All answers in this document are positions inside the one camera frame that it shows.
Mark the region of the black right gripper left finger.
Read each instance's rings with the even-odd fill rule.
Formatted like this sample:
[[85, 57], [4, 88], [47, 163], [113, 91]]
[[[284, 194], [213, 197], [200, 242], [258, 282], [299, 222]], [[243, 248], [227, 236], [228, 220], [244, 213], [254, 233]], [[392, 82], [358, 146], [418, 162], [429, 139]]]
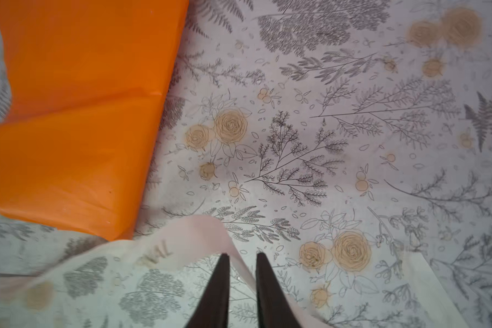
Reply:
[[227, 328], [230, 299], [230, 257], [222, 254], [186, 328]]

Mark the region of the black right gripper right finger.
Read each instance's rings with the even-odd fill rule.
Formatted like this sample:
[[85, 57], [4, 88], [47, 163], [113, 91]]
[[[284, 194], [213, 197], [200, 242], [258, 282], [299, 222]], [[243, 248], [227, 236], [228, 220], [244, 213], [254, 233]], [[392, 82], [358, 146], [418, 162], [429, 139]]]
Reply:
[[301, 328], [265, 253], [256, 256], [256, 295], [260, 328]]

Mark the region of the white ribbon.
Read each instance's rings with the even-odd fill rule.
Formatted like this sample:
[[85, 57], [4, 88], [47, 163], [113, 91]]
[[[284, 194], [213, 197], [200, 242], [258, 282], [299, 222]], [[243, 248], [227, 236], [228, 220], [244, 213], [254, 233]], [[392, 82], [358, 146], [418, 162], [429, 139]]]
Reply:
[[[241, 258], [224, 224], [207, 215], [183, 217], [136, 241], [99, 245], [69, 258], [39, 276], [0, 277], [0, 308], [12, 314], [34, 312], [32, 320], [6, 319], [8, 327], [77, 327], [78, 308], [93, 311], [117, 303], [105, 320], [129, 317], [152, 327], [168, 312], [180, 309], [183, 283], [175, 273], [202, 258], [230, 257], [230, 271], [256, 294], [256, 270]], [[301, 327], [326, 322], [286, 299]], [[254, 315], [258, 323], [257, 295]]]

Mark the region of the orange wrapping paper sheet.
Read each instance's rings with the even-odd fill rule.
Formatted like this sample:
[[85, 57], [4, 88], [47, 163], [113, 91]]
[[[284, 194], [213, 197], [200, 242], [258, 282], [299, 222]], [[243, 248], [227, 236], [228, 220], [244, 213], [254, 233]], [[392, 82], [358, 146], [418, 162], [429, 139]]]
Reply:
[[0, 214], [133, 233], [187, 1], [0, 1]]

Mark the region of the floral patterned table mat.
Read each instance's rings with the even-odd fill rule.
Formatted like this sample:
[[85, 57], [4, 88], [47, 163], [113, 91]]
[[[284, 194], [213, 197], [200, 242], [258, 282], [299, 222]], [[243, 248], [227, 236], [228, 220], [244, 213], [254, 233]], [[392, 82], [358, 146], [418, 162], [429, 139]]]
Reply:
[[[187, 1], [129, 239], [214, 217], [325, 327], [492, 327], [492, 1]], [[0, 32], [0, 124], [12, 89]], [[0, 214], [0, 277], [102, 237]], [[218, 256], [175, 277], [184, 327]], [[258, 327], [230, 271], [228, 327]]]

